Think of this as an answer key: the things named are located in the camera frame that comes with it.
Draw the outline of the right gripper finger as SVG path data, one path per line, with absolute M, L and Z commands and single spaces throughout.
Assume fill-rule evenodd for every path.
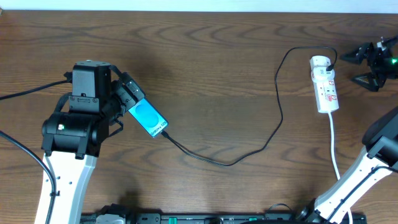
M 352 63 L 355 65 L 362 64 L 364 59 L 367 59 L 368 54 L 373 49 L 372 42 L 366 42 L 360 45 L 357 49 L 354 49 L 348 53 L 345 53 L 340 56 L 340 60 L 343 60 L 348 63 Z
M 377 76 L 373 73 L 365 73 L 362 75 L 356 75 L 351 81 L 371 92 L 377 92 L 380 89 Z

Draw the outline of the teal screen smartphone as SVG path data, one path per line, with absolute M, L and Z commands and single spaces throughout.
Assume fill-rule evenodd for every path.
M 146 98 L 130 108 L 129 112 L 152 138 L 160 134 L 169 125 L 168 121 Z

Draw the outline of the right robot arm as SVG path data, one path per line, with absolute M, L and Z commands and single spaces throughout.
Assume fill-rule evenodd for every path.
M 378 91 L 386 80 L 397 78 L 397 59 L 391 48 L 395 37 L 373 44 L 365 43 L 341 56 L 342 60 L 361 64 L 366 60 L 371 71 L 358 75 L 353 81 L 369 91 Z M 335 86 L 333 62 L 316 55 L 310 59 L 311 79 L 317 110 L 330 116 L 339 108 Z M 315 198 L 296 220 L 309 223 L 341 223 L 350 217 L 350 208 L 378 181 L 397 172 L 397 109 L 379 118 L 362 138 L 363 148 L 351 167 L 337 175 L 336 183 Z

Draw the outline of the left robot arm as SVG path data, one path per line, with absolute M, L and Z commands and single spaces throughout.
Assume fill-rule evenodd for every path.
M 88 182 L 110 126 L 145 93 L 126 72 L 108 62 L 79 61 L 72 91 L 63 95 L 42 126 L 44 164 L 36 223 L 79 223 Z

